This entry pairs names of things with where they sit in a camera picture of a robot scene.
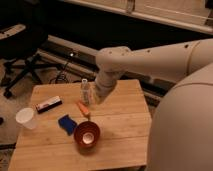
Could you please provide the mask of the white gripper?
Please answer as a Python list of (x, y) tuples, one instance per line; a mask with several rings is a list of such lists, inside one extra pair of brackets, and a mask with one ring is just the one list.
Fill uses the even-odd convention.
[(103, 103), (113, 90), (114, 90), (113, 87), (95, 86), (94, 88), (95, 102), (97, 104)]

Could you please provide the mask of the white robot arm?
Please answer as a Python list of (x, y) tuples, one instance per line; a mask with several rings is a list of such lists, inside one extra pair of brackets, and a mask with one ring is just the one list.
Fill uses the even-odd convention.
[(152, 118), (145, 171), (213, 171), (213, 38), (98, 51), (94, 94), (103, 102), (124, 72), (172, 82)]

